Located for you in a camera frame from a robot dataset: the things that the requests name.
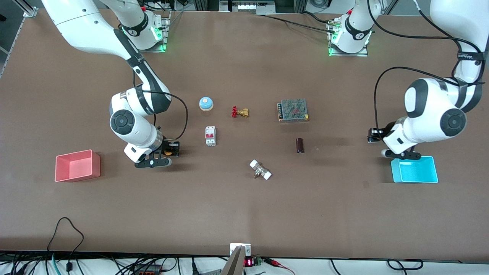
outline table surface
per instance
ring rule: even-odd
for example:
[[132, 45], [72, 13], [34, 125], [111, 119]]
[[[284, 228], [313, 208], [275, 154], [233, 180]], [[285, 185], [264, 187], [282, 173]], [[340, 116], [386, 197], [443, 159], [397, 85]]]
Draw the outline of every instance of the table surface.
[[[306, 15], [283, 17], [321, 27]], [[379, 22], [437, 34], [421, 17]], [[85, 251], [225, 255], [229, 243], [249, 242], [269, 256], [489, 260], [485, 96], [459, 137], [417, 146], [435, 157], [438, 184], [393, 183], [384, 146], [366, 142], [380, 73], [409, 66], [448, 76], [453, 43], [377, 31], [369, 57], [330, 57], [320, 31], [247, 13], [185, 12], [167, 52], [145, 57], [189, 105], [181, 157], [167, 168], [134, 168], [110, 130], [110, 98], [132, 86], [126, 62], [72, 48], [43, 9], [25, 20], [0, 79], [0, 249], [43, 250], [67, 216], [85, 234]], [[405, 115], [405, 89], [419, 77], [385, 76], [381, 125]], [[214, 100], [212, 111], [198, 108], [202, 96]], [[277, 122], [276, 103], [289, 98], [306, 98], [309, 122]], [[232, 118], [233, 105], [250, 117]], [[156, 124], [177, 135], [184, 114], [174, 101]], [[205, 146], [210, 125], [216, 147]], [[101, 177], [55, 183], [55, 157], [86, 149], [101, 156]], [[273, 173], [269, 181], [253, 179], [253, 159]], [[67, 223], [58, 234], [54, 250], [79, 241]]]

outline green led light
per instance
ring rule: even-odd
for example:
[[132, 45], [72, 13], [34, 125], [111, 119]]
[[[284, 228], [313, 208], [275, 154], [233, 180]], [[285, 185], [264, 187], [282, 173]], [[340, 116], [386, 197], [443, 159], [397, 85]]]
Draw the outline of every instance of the green led light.
[[154, 28], [154, 27], [151, 27], [151, 32], [155, 36], [155, 39], [156, 40], [160, 40], [161, 39], [161, 31], [159, 29]]

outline pink bin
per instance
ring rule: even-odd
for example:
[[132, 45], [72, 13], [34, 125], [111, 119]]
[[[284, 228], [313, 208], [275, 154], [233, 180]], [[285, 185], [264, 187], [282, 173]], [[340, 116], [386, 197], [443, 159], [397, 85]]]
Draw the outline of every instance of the pink bin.
[[56, 157], [55, 182], [78, 182], [100, 177], [100, 156], [85, 150]]

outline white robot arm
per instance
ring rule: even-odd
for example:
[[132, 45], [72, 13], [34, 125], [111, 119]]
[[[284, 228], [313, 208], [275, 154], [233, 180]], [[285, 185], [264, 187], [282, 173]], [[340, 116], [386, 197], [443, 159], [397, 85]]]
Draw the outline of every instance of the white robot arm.
[[[127, 10], [116, 5], [118, 0], [103, 2], [118, 8], [120, 21], [129, 25], [129, 29], [134, 29], [133, 25], [139, 24], [139, 20], [147, 21], [135, 1], [122, 1]], [[159, 129], [144, 117], [166, 111], [171, 103], [168, 88], [132, 42], [139, 41], [142, 45], [148, 42], [147, 37], [141, 31], [141, 35], [131, 36], [130, 40], [123, 31], [114, 29], [102, 18], [91, 0], [43, 0], [43, 4], [70, 45], [89, 53], [120, 56], [142, 80], [135, 88], [114, 95], [109, 106], [112, 131], [128, 143], [124, 152], [135, 163], [142, 161], [163, 142]]]
[[460, 42], [453, 85], [437, 79], [418, 79], [407, 89], [404, 106], [407, 112], [386, 128], [371, 133], [369, 138], [382, 136], [391, 152], [387, 157], [404, 158], [406, 150], [422, 142], [449, 139], [460, 134], [467, 125], [466, 113], [472, 110], [482, 95], [477, 84], [484, 70], [489, 38], [488, 0], [432, 0], [433, 22], [452, 35], [475, 44]]
[[[370, 17], [367, 0], [355, 0], [351, 13], [342, 15], [335, 21], [340, 22], [331, 43], [346, 53], [357, 53], [367, 44], [372, 34], [374, 21]], [[379, 0], [370, 1], [370, 9], [375, 19], [381, 12]]]

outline brown capacitor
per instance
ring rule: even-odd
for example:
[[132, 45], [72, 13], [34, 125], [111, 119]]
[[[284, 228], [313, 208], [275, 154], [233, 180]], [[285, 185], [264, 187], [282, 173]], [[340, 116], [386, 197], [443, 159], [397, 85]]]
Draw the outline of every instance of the brown capacitor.
[[302, 138], [295, 139], [295, 147], [297, 149], [298, 154], [304, 153], [304, 140]]

